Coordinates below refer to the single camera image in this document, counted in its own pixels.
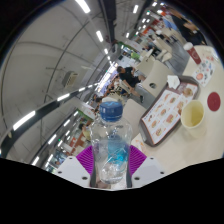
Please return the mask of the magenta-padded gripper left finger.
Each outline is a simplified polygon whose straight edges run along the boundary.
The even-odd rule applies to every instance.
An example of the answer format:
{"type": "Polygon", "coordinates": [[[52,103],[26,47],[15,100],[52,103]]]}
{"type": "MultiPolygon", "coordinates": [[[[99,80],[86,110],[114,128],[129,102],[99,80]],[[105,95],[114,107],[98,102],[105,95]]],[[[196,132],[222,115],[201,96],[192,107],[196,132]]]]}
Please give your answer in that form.
{"type": "Polygon", "coordinates": [[[94,187],[96,171],[92,147],[87,147],[77,156],[68,156],[55,174],[84,188],[94,187]]]}

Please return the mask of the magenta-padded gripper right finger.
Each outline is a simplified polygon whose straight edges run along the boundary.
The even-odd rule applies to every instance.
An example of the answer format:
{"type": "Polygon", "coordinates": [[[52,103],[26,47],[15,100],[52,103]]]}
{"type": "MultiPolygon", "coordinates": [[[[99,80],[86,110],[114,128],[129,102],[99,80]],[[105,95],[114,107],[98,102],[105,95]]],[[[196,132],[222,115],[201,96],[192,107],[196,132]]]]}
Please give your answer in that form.
{"type": "Polygon", "coordinates": [[[165,176],[165,171],[154,157],[147,157],[130,146],[126,184],[128,188],[140,188],[165,176]]]}

